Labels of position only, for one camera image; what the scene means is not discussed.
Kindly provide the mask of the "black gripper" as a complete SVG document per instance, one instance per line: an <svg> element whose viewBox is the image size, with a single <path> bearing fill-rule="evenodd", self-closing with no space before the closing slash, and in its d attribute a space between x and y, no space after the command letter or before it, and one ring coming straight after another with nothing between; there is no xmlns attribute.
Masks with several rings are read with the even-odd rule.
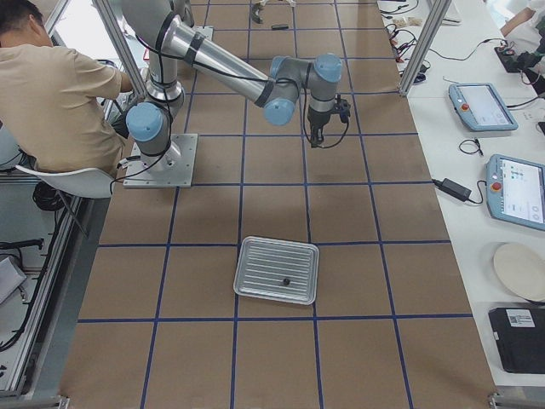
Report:
<svg viewBox="0 0 545 409"><path fill-rule="evenodd" d="M311 147L321 146L324 142L323 127L329 123L332 111L317 111L310 108L307 113L307 119L311 128L310 142Z"/></svg>

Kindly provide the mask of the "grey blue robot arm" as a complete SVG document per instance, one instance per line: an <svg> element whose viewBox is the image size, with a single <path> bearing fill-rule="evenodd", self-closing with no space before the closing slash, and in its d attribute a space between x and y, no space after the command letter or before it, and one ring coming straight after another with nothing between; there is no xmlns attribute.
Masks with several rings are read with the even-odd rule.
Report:
<svg viewBox="0 0 545 409"><path fill-rule="evenodd" d="M178 80L178 65L183 62L252 101L276 126L292 119L303 96L309 123L303 134L313 148L327 147L324 127L332 116L349 123L350 105L337 92L342 72L337 55L322 54L314 60L275 56L265 74L196 31L188 1L124 1L122 11L150 53L149 99L169 104L183 95Z"/></svg>

